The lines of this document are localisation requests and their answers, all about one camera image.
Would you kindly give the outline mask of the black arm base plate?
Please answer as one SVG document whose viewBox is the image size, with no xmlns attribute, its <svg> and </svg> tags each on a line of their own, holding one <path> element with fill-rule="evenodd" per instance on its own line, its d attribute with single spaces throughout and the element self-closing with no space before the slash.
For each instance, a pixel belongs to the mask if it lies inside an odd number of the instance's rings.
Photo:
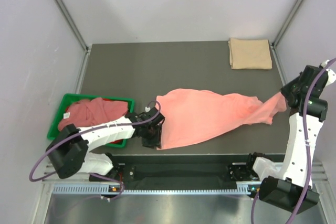
<svg viewBox="0 0 336 224">
<path fill-rule="evenodd" d="M 250 155 L 115 155 L 114 179 L 129 190 L 235 189 L 236 182 L 257 181 L 248 171 Z"/>
</svg>

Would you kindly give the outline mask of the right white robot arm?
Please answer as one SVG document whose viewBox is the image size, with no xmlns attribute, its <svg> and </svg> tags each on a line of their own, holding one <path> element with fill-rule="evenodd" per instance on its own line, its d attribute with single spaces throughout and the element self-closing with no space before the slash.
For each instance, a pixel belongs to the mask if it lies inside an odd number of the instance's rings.
<svg viewBox="0 0 336 224">
<path fill-rule="evenodd" d="M 311 168 L 318 134 L 327 116 L 323 89 L 335 82 L 335 72 L 325 65 L 307 65 L 300 75 L 280 90 L 290 107 L 289 138 L 281 169 L 265 155 L 254 153 L 245 174 L 260 179 L 259 199 L 300 214 L 319 202 L 312 190 Z"/>
</svg>

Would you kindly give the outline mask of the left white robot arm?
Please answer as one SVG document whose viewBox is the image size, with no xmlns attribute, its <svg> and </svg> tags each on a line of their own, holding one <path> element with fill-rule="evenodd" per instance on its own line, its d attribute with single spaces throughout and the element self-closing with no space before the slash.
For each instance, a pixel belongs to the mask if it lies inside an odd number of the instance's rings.
<svg viewBox="0 0 336 224">
<path fill-rule="evenodd" d="M 96 126 L 66 126 L 47 147 L 46 152 L 60 179 L 77 173 L 90 174 L 94 181 L 114 180 L 120 173 L 119 164 L 110 153 L 95 154 L 93 150 L 117 140 L 141 138 L 142 146 L 161 148 L 162 126 L 165 121 L 161 105 L 147 106 L 143 113 L 128 113 L 117 120 Z"/>
</svg>

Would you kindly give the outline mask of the salmon pink t shirt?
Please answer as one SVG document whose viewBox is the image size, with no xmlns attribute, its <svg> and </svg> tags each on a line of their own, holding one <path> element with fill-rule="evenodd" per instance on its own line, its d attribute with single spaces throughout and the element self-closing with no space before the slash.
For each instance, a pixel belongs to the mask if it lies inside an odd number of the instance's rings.
<svg viewBox="0 0 336 224">
<path fill-rule="evenodd" d="M 161 150 L 203 143 L 242 125 L 271 125 L 273 117 L 287 108 L 280 92 L 261 102 L 238 93 L 175 89 L 158 96 L 157 101 L 165 117 Z"/>
</svg>

